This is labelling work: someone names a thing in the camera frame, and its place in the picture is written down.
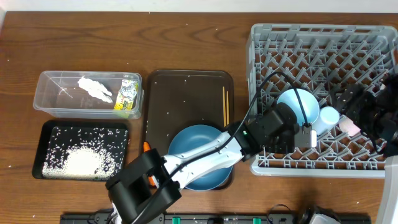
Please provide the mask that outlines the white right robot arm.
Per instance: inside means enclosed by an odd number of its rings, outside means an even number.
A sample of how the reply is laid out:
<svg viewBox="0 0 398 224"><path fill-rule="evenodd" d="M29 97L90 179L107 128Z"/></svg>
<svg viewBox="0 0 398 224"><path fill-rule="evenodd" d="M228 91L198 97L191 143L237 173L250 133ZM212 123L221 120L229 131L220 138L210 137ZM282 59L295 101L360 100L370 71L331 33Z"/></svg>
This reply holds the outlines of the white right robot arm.
<svg viewBox="0 0 398 224"><path fill-rule="evenodd" d="M385 158L384 190L376 223L397 223L397 75L374 96L360 84L330 91L335 110L352 120Z"/></svg>

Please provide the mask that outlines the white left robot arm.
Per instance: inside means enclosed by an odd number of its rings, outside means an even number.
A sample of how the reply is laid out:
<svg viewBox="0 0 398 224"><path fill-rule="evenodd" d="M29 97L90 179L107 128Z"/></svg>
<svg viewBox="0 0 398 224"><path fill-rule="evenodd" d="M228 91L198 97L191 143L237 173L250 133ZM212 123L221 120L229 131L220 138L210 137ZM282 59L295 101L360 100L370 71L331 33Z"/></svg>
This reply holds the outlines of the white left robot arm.
<svg viewBox="0 0 398 224"><path fill-rule="evenodd" d="M107 181L114 216L121 223L149 223L194 180L249 160L265 149L292 151L298 128L294 111L280 103L261 119L230 124L214 140L190 151L160 156L151 149Z"/></svg>

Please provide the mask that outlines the light blue plastic cup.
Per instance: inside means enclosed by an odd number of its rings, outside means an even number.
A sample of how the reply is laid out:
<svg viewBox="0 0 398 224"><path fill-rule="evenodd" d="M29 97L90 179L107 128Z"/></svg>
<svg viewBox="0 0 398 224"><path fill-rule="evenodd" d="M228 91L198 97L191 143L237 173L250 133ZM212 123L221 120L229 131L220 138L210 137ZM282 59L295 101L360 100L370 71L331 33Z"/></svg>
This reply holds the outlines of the light blue plastic cup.
<svg viewBox="0 0 398 224"><path fill-rule="evenodd" d="M331 106L322 108L318 118L312 123L312 129L315 130L317 136L330 131L340 120L340 114Z"/></svg>

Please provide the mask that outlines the black waste tray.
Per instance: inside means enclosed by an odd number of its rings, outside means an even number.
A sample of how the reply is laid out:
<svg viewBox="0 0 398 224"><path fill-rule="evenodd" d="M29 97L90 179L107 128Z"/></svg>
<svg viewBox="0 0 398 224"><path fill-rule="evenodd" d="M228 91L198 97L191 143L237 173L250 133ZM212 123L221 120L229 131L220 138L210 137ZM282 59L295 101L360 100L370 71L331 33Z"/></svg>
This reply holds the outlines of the black waste tray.
<svg viewBox="0 0 398 224"><path fill-rule="evenodd" d="M122 128L128 130L129 143L129 128L124 123L117 122L93 122L93 121L68 121L68 120L50 120L44 123L40 134L37 152L35 155L34 165L32 167L32 176L36 179L46 179L42 175L42 165L45 157L45 146L48 146L50 133L56 126L73 126L73 127L89 127L89 128Z"/></svg>

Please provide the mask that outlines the pink plastic cup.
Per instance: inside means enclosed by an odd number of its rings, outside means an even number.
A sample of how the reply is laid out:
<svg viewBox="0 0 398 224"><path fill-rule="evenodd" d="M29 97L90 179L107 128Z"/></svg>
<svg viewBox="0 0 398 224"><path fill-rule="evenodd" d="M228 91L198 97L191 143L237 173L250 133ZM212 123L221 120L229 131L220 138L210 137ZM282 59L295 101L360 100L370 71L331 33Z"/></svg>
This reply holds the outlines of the pink plastic cup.
<svg viewBox="0 0 398 224"><path fill-rule="evenodd" d="M347 117L342 117L338 123L340 130L347 133L349 137L353 137L360 133L360 128L357 127L352 120Z"/></svg>

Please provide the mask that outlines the dark brown serving tray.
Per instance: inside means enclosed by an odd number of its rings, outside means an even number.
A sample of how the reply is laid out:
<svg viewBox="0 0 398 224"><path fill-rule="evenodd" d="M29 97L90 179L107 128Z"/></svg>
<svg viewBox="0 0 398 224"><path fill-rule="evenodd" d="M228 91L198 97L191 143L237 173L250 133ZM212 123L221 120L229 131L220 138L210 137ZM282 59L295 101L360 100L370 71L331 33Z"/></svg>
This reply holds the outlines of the dark brown serving tray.
<svg viewBox="0 0 398 224"><path fill-rule="evenodd" d="M233 79L224 71L157 70L147 80L142 140L161 156L183 129L204 124L224 130L223 86L234 116Z"/></svg>

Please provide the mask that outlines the light blue rice bowl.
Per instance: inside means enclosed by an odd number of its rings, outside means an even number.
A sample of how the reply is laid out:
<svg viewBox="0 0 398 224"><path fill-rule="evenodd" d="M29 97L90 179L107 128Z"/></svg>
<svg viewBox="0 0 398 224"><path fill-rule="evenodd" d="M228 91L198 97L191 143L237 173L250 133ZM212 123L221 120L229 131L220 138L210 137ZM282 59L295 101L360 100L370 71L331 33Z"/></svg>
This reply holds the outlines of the light blue rice bowl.
<svg viewBox="0 0 398 224"><path fill-rule="evenodd" d="M305 111L308 124L313 123L318 118L320 107L318 105L317 99L308 91L303 89L297 89L299 97L302 102L303 109ZM277 100L277 104L285 103L288 105L297 117L297 122L300 126L305 123L301 107L299 105L298 98L295 94L294 89L287 90L283 92Z"/></svg>

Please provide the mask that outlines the white rice pile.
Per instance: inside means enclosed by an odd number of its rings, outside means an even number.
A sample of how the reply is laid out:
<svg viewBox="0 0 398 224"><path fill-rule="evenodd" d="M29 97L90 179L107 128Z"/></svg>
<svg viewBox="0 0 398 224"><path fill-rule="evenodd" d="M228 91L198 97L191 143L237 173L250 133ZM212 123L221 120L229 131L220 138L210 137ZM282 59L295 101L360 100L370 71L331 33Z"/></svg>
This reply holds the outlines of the white rice pile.
<svg viewBox="0 0 398 224"><path fill-rule="evenodd" d="M128 130L56 126L50 133L42 175L46 179L108 180L124 164Z"/></svg>

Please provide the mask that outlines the white tissue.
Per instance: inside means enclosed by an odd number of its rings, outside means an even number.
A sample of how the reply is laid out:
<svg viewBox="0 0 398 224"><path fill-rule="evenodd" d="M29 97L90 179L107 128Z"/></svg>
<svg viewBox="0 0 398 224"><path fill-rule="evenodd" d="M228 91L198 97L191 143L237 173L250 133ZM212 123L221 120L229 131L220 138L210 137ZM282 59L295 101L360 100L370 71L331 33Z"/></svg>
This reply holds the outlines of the white tissue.
<svg viewBox="0 0 398 224"><path fill-rule="evenodd" d="M94 98L100 99L105 103L112 103L112 93L100 82L89 78L81 77L78 86Z"/></svg>

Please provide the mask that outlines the dark blue plate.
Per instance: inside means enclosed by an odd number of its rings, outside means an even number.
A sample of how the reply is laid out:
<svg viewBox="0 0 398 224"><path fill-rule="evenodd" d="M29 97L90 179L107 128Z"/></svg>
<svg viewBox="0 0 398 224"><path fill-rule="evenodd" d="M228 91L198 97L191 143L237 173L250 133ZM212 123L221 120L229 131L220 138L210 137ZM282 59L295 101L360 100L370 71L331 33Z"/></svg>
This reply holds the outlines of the dark blue plate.
<svg viewBox="0 0 398 224"><path fill-rule="evenodd" d="M221 134L212 126L198 124L181 130L171 141L168 154L180 154L207 144ZM215 170L188 184L185 188L194 191L223 190L233 180L233 168Z"/></svg>

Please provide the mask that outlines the grey plastic dishwasher rack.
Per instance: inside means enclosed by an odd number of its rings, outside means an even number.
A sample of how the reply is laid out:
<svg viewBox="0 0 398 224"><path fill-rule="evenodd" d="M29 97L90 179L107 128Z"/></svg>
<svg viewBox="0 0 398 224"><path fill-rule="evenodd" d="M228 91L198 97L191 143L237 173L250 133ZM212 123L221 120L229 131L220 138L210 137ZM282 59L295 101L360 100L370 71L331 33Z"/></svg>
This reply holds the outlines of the grey plastic dishwasher rack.
<svg viewBox="0 0 398 224"><path fill-rule="evenodd" d="M349 84L378 95L382 82L397 73L396 52L397 30L391 26L254 24L246 44L249 98L257 101L251 115L264 114L290 88L274 76L276 70L310 92L320 107L330 105L331 90ZM260 153L250 170L261 176L381 179L385 160L379 150L385 145L335 126L313 148Z"/></svg>

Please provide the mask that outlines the clear plastic waste bin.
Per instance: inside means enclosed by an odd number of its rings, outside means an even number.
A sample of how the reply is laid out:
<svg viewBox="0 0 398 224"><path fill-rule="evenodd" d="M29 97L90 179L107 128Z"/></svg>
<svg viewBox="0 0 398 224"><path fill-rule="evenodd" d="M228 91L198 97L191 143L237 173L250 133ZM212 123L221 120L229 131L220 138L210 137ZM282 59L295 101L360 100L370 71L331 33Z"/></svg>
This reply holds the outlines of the clear plastic waste bin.
<svg viewBox="0 0 398 224"><path fill-rule="evenodd" d="M81 77L102 83L112 93L112 103L94 98L78 86ZM131 110L115 110L122 80L137 80L137 96ZM33 106L57 118L138 119L141 117L144 90L138 73L44 71L40 74Z"/></svg>

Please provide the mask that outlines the orange carrot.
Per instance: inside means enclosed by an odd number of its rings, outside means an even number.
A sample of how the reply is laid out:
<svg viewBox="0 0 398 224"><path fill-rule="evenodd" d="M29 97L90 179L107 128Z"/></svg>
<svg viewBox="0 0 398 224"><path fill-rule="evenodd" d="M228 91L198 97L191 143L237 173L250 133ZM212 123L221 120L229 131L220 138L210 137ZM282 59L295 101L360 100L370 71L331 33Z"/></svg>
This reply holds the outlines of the orange carrot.
<svg viewBox="0 0 398 224"><path fill-rule="evenodd" d="M143 143L143 151L144 151L144 152L147 152L147 151L150 151L150 150L151 150L151 147L150 147L149 143L145 141L145 142ZM155 187L155 186L156 186L156 183L155 183L154 180L153 180L153 176L148 176L148 179L149 179L150 185L153 186L153 187Z"/></svg>

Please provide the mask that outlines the yellow silver snack wrapper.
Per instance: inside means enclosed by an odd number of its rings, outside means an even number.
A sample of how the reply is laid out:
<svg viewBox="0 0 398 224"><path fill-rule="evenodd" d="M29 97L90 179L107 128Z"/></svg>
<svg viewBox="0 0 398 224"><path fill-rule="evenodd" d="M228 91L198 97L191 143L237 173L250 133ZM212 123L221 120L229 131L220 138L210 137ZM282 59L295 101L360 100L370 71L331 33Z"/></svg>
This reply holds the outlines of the yellow silver snack wrapper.
<svg viewBox="0 0 398 224"><path fill-rule="evenodd" d="M115 110L131 110L137 96L137 80L122 80L121 88L118 91Z"/></svg>

